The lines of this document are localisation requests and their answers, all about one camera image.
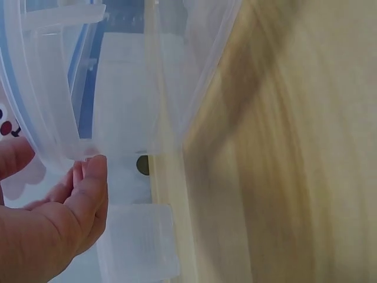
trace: red dot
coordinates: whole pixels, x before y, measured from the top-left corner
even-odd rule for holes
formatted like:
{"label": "red dot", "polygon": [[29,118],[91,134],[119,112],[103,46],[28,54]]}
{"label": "red dot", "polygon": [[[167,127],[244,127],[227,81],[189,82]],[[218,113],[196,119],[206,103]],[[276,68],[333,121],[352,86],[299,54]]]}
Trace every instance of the red dot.
{"label": "red dot", "polygon": [[0,128],[0,133],[3,136],[9,135],[12,131],[12,123],[9,121],[6,121],[2,123],[1,128]]}

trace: wood grain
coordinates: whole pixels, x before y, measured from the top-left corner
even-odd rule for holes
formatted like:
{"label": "wood grain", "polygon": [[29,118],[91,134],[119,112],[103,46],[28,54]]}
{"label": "wood grain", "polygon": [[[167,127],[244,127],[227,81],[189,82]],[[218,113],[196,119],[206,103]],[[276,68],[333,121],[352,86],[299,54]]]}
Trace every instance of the wood grain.
{"label": "wood grain", "polygon": [[377,282],[376,15],[243,1],[183,154],[154,167],[191,230],[177,246],[195,276],[174,282]]}

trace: white object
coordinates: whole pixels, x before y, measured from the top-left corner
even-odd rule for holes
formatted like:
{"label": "white object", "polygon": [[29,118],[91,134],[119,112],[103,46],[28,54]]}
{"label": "white object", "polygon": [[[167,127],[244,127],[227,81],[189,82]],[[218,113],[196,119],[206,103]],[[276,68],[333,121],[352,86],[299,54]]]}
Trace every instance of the white object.
{"label": "white object", "polygon": [[[0,0],[0,78],[49,171],[64,173],[97,153],[114,164],[159,153],[162,104],[181,146],[242,0],[131,2]],[[123,188],[133,175],[109,170],[117,206],[98,244],[102,280],[151,283],[178,275],[169,208],[127,206],[138,199]],[[78,266],[70,270],[83,270],[82,278],[96,268]]]}
{"label": "white object", "polygon": [[179,275],[169,206],[110,206],[97,242],[103,283],[151,283]]}

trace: transparent plastic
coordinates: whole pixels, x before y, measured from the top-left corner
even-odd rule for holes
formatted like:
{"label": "transparent plastic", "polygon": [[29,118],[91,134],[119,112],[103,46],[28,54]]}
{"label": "transparent plastic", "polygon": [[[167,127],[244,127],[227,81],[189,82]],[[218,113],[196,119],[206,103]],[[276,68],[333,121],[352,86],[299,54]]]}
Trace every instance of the transparent plastic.
{"label": "transparent plastic", "polygon": [[103,283],[152,283],[180,273],[169,206],[110,206],[97,243]]}
{"label": "transparent plastic", "polygon": [[[121,164],[132,155],[161,153],[162,112],[173,145],[181,146],[241,2],[0,0],[0,78],[23,135],[47,168],[44,190],[74,160],[102,153]],[[103,282],[111,283],[178,275],[171,211],[127,206],[148,198],[137,181],[121,166],[109,168],[106,233],[96,252],[78,258],[56,282],[99,282],[90,271],[98,266]],[[126,191],[125,183],[143,194]],[[26,192],[24,201],[35,194]]]}
{"label": "transparent plastic", "polygon": [[160,153],[162,104],[180,146],[240,3],[0,0],[1,78],[42,162]]}

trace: dark circular dot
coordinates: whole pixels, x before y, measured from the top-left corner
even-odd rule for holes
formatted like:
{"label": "dark circular dot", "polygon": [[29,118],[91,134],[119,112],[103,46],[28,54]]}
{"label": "dark circular dot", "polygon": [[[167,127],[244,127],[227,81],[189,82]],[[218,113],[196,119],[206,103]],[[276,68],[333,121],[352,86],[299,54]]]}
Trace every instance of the dark circular dot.
{"label": "dark circular dot", "polygon": [[0,128],[0,133],[3,136],[9,135],[11,133],[11,131],[12,131],[12,123],[11,122],[6,121],[6,122],[2,123],[1,128]]}
{"label": "dark circular dot", "polygon": [[146,176],[149,176],[149,159],[147,155],[140,156],[136,163],[137,170]]}

